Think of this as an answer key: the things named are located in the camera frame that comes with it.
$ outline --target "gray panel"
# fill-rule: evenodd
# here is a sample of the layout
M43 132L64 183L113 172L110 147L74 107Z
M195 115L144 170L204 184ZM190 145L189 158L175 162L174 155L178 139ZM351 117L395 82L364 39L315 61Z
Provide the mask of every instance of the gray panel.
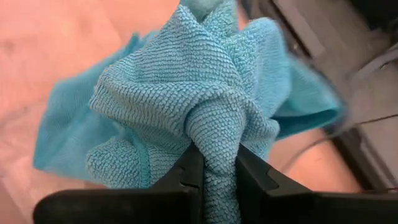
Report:
M378 70L361 83L351 81L357 70L388 49L386 34L370 31L347 1L276 1L310 52L325 49L322 54L312 54L314 62L349 103L355 121L398 113L395 66Z
M398 118L361 125L381 159L398 180Z

